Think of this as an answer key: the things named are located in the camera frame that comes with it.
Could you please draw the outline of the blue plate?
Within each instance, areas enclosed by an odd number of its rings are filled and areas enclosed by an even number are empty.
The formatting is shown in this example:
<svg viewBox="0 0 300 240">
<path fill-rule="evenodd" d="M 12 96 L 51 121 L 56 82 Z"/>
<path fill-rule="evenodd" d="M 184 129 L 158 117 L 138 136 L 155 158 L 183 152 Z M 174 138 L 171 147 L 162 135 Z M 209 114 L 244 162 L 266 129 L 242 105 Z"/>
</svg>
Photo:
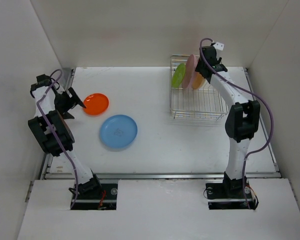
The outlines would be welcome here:
<svg viewBox="0 0 300 240">
<path fill-rule="evenodd" d="M 100 127 L 101 142 L 111 149 L 124 149 L 131 145 L 138 134 L 137 123 L 124 114 L 107 118 Z"/>
</svg>

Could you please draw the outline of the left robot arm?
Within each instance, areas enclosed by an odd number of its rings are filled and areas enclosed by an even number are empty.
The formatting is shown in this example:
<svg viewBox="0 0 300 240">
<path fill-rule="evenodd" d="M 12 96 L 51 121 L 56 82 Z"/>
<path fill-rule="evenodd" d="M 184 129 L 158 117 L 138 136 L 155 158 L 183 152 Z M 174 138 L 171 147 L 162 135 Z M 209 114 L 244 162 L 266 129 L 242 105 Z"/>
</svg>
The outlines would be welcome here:
<svg viewBox="0 0 300 240">
<path fill-rule="evenodd" d="M 74 195 L 99 197 L 104 189 L 96 174 L 76 156 L 75 139 L 65 122 L 74 118 L 68 113 L 70 109 L 86 106 L 72 88 L 65 90 L 58 79 L 42 74 L 36 80 L 30 87 L 35 100 L 35 115 L 28 121 L 32 134 L 46 154 L 60 158 L 71 171 L 75 186 L 69 190 Z"/>
</svg>

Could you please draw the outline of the red-orange plate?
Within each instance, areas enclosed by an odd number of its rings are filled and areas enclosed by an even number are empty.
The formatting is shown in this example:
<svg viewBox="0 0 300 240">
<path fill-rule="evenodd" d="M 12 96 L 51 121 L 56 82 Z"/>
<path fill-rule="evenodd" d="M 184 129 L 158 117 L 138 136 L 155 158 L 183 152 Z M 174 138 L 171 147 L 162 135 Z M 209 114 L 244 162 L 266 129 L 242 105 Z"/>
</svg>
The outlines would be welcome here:
<svg viewBox="0 0 300 240">
<path fill-rule="evenodd" d="M 93 93 L 88 95 L 83 101 L 85 108 L 83 111 L 90 116 L 103 114 L 109 107 L 109 99 L 102 93 Z"/>
</svg>

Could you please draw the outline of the yellow-orange plate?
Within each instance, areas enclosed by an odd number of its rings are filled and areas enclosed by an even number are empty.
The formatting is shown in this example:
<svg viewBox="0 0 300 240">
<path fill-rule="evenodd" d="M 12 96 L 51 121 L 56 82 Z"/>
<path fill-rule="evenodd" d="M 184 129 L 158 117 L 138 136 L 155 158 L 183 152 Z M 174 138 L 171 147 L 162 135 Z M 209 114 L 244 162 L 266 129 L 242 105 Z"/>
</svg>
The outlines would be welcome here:
<svg viewBox="0 0 300 240">
<path fill-rule="evenodd" d="M 193 90 L 200 89 L 204 85 L 205 81 L 206 81 L 206 79 L 204 77 L 202 77 L 202 75 L 200 73 L 196 72 L 195 78 L 191 85 L 192 89 Z"/>
</svg>

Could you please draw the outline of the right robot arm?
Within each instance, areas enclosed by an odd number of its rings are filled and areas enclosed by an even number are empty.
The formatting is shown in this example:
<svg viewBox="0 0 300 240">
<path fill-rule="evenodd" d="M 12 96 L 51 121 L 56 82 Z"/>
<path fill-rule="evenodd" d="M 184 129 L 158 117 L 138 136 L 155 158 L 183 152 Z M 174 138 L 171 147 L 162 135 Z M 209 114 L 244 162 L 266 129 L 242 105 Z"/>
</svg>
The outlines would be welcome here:
<svg viewBox="0 0 300 240">
<path fill-rule="evenodd" d="M 245 167 L 251 139 L 259 128 L 260 103 L 249 100 L 231 79 L 218 57 L 217 44 L 199 49 L 195 71 L 213 86 L 229 108 L 225 132 L 229 137 L 229 159 L 221 183 L 208 183 L 209 199 L 243 199 L 247 184 Z"/>
</svg>

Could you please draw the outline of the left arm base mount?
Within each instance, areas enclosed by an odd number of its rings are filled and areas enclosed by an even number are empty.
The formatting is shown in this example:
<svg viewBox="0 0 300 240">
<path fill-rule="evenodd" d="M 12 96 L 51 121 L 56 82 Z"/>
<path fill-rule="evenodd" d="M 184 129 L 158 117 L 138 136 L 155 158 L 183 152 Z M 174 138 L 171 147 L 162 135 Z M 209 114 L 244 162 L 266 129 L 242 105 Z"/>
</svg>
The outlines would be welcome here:
<svg viewBox="0 0 300 240">
<path fill-rule="evenodd" d="M 72 194 L 71 210 L 96 210 L 112 211 L 117 209 L 118 184 L 102 183 L 102 190 L 99 192 L 88 193 L 86 196 L 78 195 L 75 200 L 75 189 L 69 188 Z"/>
</svg>

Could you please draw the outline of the aluminium rail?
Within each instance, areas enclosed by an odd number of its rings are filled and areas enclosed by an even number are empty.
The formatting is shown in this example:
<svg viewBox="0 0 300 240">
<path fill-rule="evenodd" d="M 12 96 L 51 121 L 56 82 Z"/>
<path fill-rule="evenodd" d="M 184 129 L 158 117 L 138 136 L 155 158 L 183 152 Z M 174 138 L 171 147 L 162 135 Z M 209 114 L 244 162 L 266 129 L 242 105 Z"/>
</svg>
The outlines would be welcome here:
<svg viewBox="0 0 300 240">
<path fill-rule="evenodd" d="M 208 173 L 94 173 L 91 169 L 86 171 L 77 171 L 77 173 L 50 173 L 41 174 L 39 180 L 35 180 L 31 184 L 28 191 L 27 199 L 30 199 L 34 190 L 62 190 L 71 197 L 72 193 L 69 188 L 75 191 L 74 201 L 78 195 L 86 196 L 92 192 L 99 192 L 103 189 L 102 184 L 117 183 L 119 187 L 120 180 L 220 180 L 224 178 L 223 173 L 208 174 Z"/>
</svg>

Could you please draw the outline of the green plate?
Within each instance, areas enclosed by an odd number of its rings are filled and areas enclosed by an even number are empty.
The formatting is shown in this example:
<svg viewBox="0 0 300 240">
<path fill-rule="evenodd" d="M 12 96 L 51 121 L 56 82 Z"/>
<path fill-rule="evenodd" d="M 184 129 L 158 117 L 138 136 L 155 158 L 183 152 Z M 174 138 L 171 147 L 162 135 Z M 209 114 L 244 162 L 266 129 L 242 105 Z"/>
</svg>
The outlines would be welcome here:
<svg viewBox="0 0 300 240">
<path fill-rule="evenodd" d="M 180 84 L 184 79 L 185 72 L 186 72 L 186 65 L 184 63 L 179 64 L 172 76 L 171 86 L 173 88 L 178 88 L 180 86 Z"/>
</svg>

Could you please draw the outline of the pink plate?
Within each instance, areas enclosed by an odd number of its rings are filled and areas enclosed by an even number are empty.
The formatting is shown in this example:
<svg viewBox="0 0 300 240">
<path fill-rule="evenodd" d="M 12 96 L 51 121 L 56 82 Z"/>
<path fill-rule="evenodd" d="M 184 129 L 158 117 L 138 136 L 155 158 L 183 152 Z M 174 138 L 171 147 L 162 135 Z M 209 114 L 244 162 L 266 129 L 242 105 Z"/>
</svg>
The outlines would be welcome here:
<svg viewBox="0 0 300 240">
<path fill-rule="evenodd" d="M 194 54 L 191 54 L 185 64 L 185 74 L 181 83 L 183 89 L 188 89 L 192 87 L 192 83 L 196 77 L 196 67 L 198 64 L 198 59 Z"/>
</svg>

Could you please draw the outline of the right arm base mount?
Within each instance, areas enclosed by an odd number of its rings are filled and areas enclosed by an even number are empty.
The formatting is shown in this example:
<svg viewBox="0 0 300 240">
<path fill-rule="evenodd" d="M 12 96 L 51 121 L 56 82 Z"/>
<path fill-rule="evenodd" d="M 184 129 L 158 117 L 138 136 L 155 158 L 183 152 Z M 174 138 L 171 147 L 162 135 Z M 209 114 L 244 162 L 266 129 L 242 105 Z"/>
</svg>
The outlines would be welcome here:
<svg viewBox="0 0 300 240">
<path fill-rule="evenodd" d="M 243 190 L 240 186 L 234 190 L 227 190 L 220 182 L 205 184 L 206 198 L 210 210 L 256 210 L 259 199 L 247 186 Z"/>
</svg>

